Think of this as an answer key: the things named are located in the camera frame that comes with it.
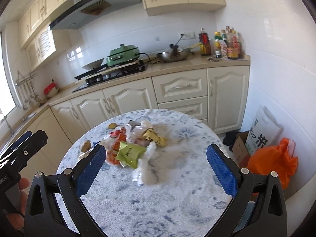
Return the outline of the person's left hand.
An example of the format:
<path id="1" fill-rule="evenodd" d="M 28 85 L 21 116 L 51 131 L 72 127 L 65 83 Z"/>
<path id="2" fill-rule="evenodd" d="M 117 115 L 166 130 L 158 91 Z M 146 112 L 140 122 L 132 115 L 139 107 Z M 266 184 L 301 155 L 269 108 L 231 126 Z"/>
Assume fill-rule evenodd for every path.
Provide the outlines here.
<path id="1" fill-rule="evenodd" d="M 30 181 L 26 178 L 21 178 L 18 186 L 20 190 L 20 212 L 18 213 L 11 213 L 7 215 L 8 221 L 11 223 L 11 225 L 15 229 L 22 229 L 24 227 L 24 215 L 26 211 L 26 204 L 27 204 L 27 198 L 28 194 L 24 191 L 24 189 L 27 189 L 30 186 Z"/>

